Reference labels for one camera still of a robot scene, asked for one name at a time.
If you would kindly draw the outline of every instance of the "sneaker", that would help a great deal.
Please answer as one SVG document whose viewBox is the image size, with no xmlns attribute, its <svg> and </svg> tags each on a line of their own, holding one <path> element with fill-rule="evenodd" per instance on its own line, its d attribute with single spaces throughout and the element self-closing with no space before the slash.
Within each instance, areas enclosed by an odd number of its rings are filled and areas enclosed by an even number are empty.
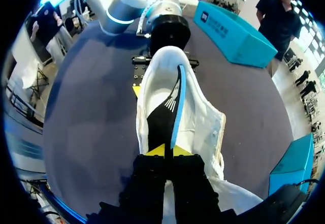
<svg viewBox="0 0 325 224">
<path fill-rule="evenodd" d="M 166 46 L 153 56 L 142 80 L 136 130 L 141 154 L 161 144 L 199 154 L 207 176 L 223 179 L 225 115 L 204 97 L 186 54 Z"/>
</svg>

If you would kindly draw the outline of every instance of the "black mount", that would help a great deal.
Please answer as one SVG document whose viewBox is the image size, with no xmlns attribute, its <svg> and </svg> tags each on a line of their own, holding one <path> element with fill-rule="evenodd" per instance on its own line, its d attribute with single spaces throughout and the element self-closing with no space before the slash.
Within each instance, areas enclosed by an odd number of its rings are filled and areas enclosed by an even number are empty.
<svg viewBox="0 0 325 224">
<path fill-rule="evenodd" d="M 99 214 L 88 215 L 95 223 L 161 223 L 165 182 L 174 187 L 175 217 L 179 224 L 208 223 L 287 223 L 305 199 L 298 187 L 284 185 L 254 208 L 237 215 L 230 209 L 221 212 L 215 193 L 204 173 L 199 155 L 176 156 L 167 164 L 163 156 L 138 155 L 134 171 L 120 194 L 120 206 L 100 203 Z"/>
</svg>

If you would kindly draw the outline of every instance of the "cyan box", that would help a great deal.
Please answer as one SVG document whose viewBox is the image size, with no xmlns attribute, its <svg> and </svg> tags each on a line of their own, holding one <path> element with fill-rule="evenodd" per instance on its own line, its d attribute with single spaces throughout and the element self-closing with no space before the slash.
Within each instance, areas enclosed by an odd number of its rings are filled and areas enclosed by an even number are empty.
<svg viewBox="0 0 325 224">
<path fill-rule="evenodd" d="M 229 62 L 265 68 L 277 53 L 274 46 L 248 22 L 216 5 L 199 2 L 194 22 Z"/>
<path fill-rule="evenodd" d="M 292 141 L 284 156 L 270 174 L 269 196 L 285 184 L 299 183 L 310 179 L 313 161 L 314 138 L 312 134 L 307 134 Z M 300 189 L 306 193 L 308 183 L 301 185 Z"/>
</svg>

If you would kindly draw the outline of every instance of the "window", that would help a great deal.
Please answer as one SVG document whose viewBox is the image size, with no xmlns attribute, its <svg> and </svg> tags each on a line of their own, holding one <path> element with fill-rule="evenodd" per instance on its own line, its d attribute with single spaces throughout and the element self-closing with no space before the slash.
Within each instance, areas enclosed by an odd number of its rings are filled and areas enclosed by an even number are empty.
<svg viewBox="0 0 325 224">
<path fill-rule="evenodd" d="M 321 88 L 325 91 L 325 71 L 319 77 Z"/>
</svg>

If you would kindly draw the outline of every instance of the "man in black shirt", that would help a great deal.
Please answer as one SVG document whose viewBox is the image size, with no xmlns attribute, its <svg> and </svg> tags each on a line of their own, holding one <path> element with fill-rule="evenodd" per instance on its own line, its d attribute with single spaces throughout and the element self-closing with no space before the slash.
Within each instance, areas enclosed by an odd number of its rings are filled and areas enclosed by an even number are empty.
<svg viewBox="0 0 325 224">
<path fill-rule="evenodd" d="M 316 87 L 315 86 L 316 86 L 316 81 L 308 82 L 306 87 L 303 90 L 301 90 L 301 92 L 300 92 L 301 98 L 304 98 L 310 92 L 316 93 Z"/>
<path fill-rule="evenodd" d="M 292 0 L 260 0 L 257 5 L 259 30 L 278 50 L 267 70 L 271 77 L 277 71 L 290 41 L 299 38 L 302 24 L 299 15 L 291 5 Z"/>
<path fill-rule="evenodd" d="M 298 87 L 300 84 L 302 84 L 303 82 L 305 82 L 309 78 L 309 74 L 310 74 L 310 71 L 304 71 L 304 73 L 300 76 L 300 78 L 298 78 L 295 81 L 296 86 Z"/>
<path fill-rule="evenodd" d="M 301 63 L 303 63 L 303 61 L 304 61 L 304 60 L 298 58 L 298 59 L 296 60 L 295 64 L 293 64 L 293 66 L 289 69 L 290 72 L 293 72 L 296 68 L 298 68 L 298 67 L 301 65 Z"/>
<path fill-rule="evenodd" d="M 30 40 L 34 42 L 35 39 L 38 39 L 59 67 L 63 62 L 64 55 L 58 39 L 66 50 L 71 48 L 73 42 L 51 3 L 47 2 L 39 7 L 36 13 L 30 17 L 29 23 Z"/>
</svg>

